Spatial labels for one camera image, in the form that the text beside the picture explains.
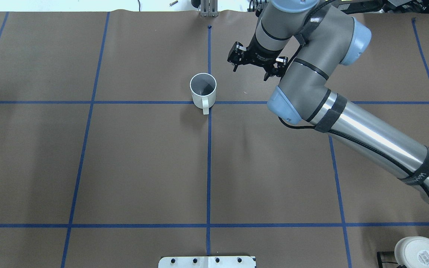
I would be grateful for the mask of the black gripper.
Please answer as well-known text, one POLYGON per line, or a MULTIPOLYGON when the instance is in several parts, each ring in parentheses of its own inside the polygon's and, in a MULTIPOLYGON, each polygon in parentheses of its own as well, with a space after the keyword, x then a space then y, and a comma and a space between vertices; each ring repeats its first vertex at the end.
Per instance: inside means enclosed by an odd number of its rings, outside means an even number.
POLYGON ((254 36, 250 44, 244 46, 236 41, 228 53, 228 62, 233 66, 233 72, 238 66, 253 65, 264 69, 264 81, 273 75, 284 75, 287 71, 288 57, 280 57, 280 50, 269 50, 263 47, 254 36))

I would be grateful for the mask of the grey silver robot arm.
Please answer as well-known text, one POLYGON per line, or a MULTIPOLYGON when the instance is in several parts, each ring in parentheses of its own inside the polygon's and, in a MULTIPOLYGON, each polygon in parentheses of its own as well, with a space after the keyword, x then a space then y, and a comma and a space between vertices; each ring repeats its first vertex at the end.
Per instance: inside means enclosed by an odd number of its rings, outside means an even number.
POLYGON ((366 50, 371 31, 325 0, 271 0, 258 17, 248 46, 233 44, 228 62, 234 70, 252 64, 279 77, 269 110, 293 129, 327 133, 369 158, 429 204, 429 147, 346 97, 327 88, 339 65, 348 66, 366 50))

